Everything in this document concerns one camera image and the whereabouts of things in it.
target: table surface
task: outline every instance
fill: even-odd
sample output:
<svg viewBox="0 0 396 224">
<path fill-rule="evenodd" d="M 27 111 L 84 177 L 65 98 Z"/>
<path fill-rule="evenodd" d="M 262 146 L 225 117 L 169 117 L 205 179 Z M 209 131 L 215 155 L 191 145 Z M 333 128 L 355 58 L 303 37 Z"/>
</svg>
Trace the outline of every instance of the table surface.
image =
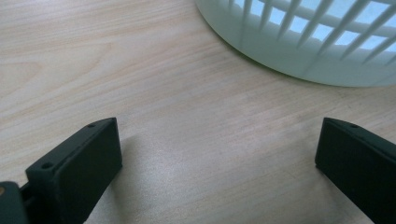
<svg viewBox="0 0 396 224">
<path fill-rule="evenodd" d="M 371 223 L 320 171 L 324 117 L 396 142 L 396 87 L 282 75 L 192 0 L 0 3 L 0 176 L 117 117 L 123 169 L 87 223 Z"/>
</svg>

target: black object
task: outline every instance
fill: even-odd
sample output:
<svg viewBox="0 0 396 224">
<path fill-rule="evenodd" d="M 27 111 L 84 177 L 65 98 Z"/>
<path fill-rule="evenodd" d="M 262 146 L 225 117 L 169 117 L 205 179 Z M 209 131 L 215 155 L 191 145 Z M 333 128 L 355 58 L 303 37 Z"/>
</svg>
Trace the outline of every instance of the black object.
<svg viewBox="0 0 396 224">
<path fill-rule="evenodd" d="M 396 223 L 396 146 L 363 128 L 324 119 L 316 164 L 374 223 Z"/>
<path fill-rule="evenodd" d="M 21 189 L 0 183 L 0 223 L 83 223 L 121 166 L 116 119 L 91 123 L 27 168 Z"/>
</svg>

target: wooden table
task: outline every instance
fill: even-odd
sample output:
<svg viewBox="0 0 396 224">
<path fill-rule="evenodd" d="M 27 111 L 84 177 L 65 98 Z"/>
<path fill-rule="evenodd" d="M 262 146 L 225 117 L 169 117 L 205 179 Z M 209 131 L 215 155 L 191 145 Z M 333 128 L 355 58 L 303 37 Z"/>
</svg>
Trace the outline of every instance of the wooden table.
<svg viewBox="0 0 396 224">
<path fill-rule="evenodd" d="M 324 117 L 396 142 L 396 87 L 279 74 L 192 0 L 0 3 L 0 176 L 117 117 L 123 169 L 87 223 L 371 223 L 315 168 Z"/>
</svg>

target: light wood surface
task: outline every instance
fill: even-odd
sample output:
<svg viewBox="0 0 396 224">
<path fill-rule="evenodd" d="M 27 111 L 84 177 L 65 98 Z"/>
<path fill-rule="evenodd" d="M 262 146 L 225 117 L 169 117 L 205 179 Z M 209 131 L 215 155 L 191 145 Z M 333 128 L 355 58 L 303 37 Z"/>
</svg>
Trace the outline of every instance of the light wood surface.
<svg viewBox="0 0 396 224">
<path fill-rule="evenodd" d="M 244 57 L 192 0 L 0 3 L 0 176 L 117 117 L 123 169 L 87 223 L 371 223 L 314 164 L 324 117 L 396 142 L 396 87 Z"/>
</svg>

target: white plastic basket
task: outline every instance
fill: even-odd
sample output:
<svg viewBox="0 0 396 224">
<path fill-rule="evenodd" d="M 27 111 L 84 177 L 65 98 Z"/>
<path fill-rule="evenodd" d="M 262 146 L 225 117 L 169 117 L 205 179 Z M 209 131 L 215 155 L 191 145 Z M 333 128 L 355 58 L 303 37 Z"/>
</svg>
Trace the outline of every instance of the white plastic basket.
<svg viewBox="0 0 396 224">
<path fill-rule="evenodd" d="M 396 84 L 394 0 L 196 0 L 207 22 L 282 73 L 351 87 Z"/>
</svg>

